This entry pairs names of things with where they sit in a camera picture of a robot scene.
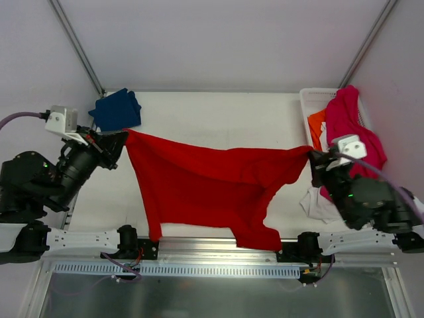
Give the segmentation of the red t shirt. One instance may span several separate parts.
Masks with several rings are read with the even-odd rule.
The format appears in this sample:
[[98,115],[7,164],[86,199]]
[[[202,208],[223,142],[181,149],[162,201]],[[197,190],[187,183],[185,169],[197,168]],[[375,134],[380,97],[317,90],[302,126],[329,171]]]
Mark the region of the red t shirt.
[[264,225],[275,194],[295,183],[310,146],[218,150],[129,131],[126,148],[144,203],[150,240],[165,223],[228,228],[241,248],[277,252]]

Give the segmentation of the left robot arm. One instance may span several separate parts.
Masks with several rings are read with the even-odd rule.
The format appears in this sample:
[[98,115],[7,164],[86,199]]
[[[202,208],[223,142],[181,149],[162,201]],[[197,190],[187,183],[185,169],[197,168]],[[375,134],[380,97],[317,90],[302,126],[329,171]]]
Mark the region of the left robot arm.
[[68,212],[69,204],[96,168],[114,170],[128,132],[97,134],[84,129],[82,142],[66,140],[56,164],[35,151],[1,166],[1,263],[35,262],[43,256],[132,258],[136,229],[123,225],[99,232],[71,232],[45,225],[47,211]]

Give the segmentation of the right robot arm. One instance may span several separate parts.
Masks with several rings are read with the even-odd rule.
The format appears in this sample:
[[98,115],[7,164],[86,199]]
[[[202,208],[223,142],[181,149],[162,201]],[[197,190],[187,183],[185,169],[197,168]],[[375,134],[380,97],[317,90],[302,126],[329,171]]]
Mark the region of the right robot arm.
[[295,255],[302,262],[332,261],[339,252],[359,248],[423,252],[423,212],[410,191],[365,161],[338,150],[312,150],[308,157],[313,184],[328,191],[348,230],[298,235]]

